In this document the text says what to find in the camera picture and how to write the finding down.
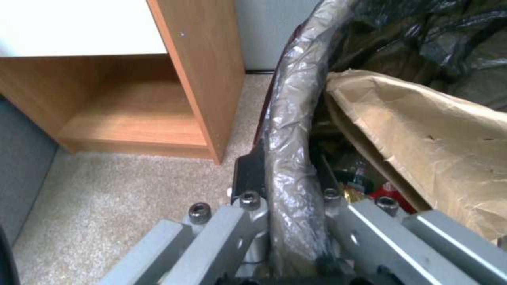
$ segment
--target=black object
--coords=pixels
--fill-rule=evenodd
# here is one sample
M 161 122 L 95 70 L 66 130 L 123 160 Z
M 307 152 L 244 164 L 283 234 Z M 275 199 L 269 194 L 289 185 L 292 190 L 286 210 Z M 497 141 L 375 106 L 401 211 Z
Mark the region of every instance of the black object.
M 295 278 L 224 278 L 216 285 L 398 285 L 402 284 L 392 274 L 336 275 L 326 277 Z
M 264 181 L 264 145 L 262 140 L 244 156 L 236 159 L 232 182 L 231 204 L 246 191 L 255 191 L 266 199 Z
M 19 285 L 16 263 L 2 226 L 0 226 L 0 284 Z

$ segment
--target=cabinet shelf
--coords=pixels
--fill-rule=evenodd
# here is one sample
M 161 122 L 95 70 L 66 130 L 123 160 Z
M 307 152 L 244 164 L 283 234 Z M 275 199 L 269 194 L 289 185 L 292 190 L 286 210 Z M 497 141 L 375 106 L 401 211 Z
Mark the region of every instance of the cabinet shelf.
M 201 128 L 167 56 L 123 58 L 91 102 L 57 137 L 206 148 Z

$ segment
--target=brown paper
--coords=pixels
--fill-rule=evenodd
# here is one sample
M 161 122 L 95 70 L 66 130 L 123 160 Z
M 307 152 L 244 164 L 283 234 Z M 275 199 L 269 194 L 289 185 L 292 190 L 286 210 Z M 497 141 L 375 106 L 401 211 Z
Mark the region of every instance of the brown paper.
M 506 113 L 363 70 L 329 74 L 327 93 L 333 121 L 416 209 L 507 234 Z

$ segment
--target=beige carpet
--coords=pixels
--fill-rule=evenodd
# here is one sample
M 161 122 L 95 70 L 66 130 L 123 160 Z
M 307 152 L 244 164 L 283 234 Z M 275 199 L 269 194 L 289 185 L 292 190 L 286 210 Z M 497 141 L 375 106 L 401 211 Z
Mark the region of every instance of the beige carpet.
M 226 204 L 250 151 L 271 76 L 247 76 L 226 157 L 210 160 L 59 150 L 14 246 L 22 284 L 97 282 L 160 219 Z

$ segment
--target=metal bar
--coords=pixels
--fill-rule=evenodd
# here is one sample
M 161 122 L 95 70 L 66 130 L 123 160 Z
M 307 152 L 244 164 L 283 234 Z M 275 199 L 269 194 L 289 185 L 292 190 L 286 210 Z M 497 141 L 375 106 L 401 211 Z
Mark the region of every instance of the metal bar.
M 360 273 L 382 266 L 406 284 L 477 284 L 372 201 L 340 209 L 328 227 Z
M 189 226 L 161 220 L 98 284 L 156 284 L 192 239 Z
M 478 282 L 507 284 L 507 254 L 443 213 L 413 215 L 403 225 Z
M 248 212 L 223 206 L 162 280 L 170 284 L 215 284 L 232 277 L 257 234 Z

